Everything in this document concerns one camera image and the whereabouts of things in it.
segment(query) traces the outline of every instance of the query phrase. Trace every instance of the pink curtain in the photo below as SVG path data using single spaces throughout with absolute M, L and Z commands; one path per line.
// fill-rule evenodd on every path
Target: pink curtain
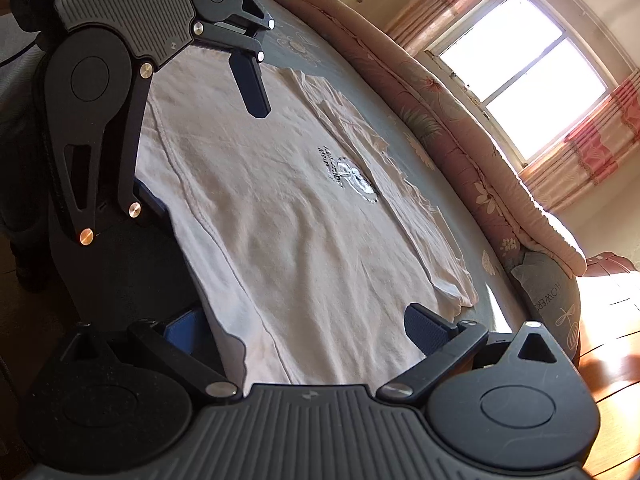
M 636 69 L 563 140 L 519 174 L 542 206 L 557 212 L 614 173 L 640 142 Z
M 415 56 L 446 31 L 474 0 L 411 0 L 386 26 L 385 32 Z

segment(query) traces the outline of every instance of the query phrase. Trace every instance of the mattress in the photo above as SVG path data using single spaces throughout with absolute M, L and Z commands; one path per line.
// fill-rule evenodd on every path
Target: mattress
M 463 309 L 456 320 L 476 320 L 497 332 L 517 330 L 527 314 L 494 250 L 411 131 L 323 38 L 273 0 L 260 1 L 276 22 L 262 42 L 265 62 L 326 78 L 388 142 L 388 154 L 409 182 L 440 209 L 479 297 L 476 306 Z

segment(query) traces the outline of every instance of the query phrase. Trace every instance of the pillow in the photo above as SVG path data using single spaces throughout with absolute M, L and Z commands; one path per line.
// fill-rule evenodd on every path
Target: pillow
M 511 270 L 531 317 L 544 323 L 562 350 L 573 359 L 580 334 L 578 281 L 543 253 L 527 252 Z

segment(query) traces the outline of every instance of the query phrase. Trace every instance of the window frame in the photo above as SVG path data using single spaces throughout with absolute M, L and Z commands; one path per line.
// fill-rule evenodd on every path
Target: window frame
M 602 62 L 597 59 L 592 51 L 589 49 L 588 45 L 584 43 L 584 40 L 580 38 L 577 34 L 574 33 L 572 28 L 565 24 L 562 20 L 561 16 L 559 16 L 544 0 L 529 0 L 530 3 L 536 6 L 540 12 L 542 12 L 546 17 L 548 17 L 551 22 L 560 29 L 562 32 L 561 35 L 554 40 L 542 53 L 536 57 L 536 59 L 532 60 L 527 66 L 525 66 L 518 73 L 513 75 L 508 81 L 506 81 L 503 85 L 500 86 L 497 90 L 495 90 L 489 97 L 487 97 L 484 101 L 480 101 L 472 90 L 467 88 L 455 72 L 450 69 L 449 66 L 440 58 L 440 55 L 446 51 L 451 45 L 456 43 L 459 38 L 464 36 L 471 28 L 480 20 L 482 20 L 489 12 L 491 12 L 495 7 L 499 6 L 506 0 L 481 0 L 474 8 L 472 8 L 469 12 L 467 12 L 464 16 L 462 16 L 457 22 L 440 38 L 435 40 L 432 44 L 430 44 L 427 49 L 425 49 L 425 53 L 437 63 L 440 69 L 446 72 L 450 78 L 456 83 L 457 86 L 469 97 L 471 102 L 480 110 L 481 114 L 491 123 L 492 127 L 499 134 L 501 142 L 504 142 L 508 145 L 510 151 L 517 157 L 518 163 L 521 167 L 526 167 L 533 160 L 538 158 L 542 153 L 546 152 L 551 146 L 553 146 L 556 142 L 561 140 L 567 133 L 569 133 L 573 127 L 578 124 L 581 120 L 584 119 L 588 115 L 588 113 L 593 110 L 615 87 L 616 81 L 612 78 L 611 74 L 606 70 L 606 68 L 602 65 Z M 529 158 L 525 158 L 521 153 L 516 144 L 513 142 L 511 137 L 504 131 L 500 123 L 494 118 L 491 112 L 486 108 L 495 98 L 497 98 L 502 92 L 504 92 L 507 88 L 509 88 L 512 84 L 514 84 L 518 79 L 520 79 L 524 74 L 527 73 L 535 64 L 537 64 L 543 57 L 546 56 L 553 48 L 558 46 L 561 41 L 569 40 L 576 47 L 576 49 L 582 54 L 585 61 L 593 68 L 595 73 L 598 75 L 598 78 L 603 83 L 605 90 L 604 92 L 588 107 L 584 110 L 583 113 L 571 124 L 569 124 L 564 130 L 559 132 L 552 140 L 546 143 L 544 146 L 540 147 L 539 150 L 536 151 Z

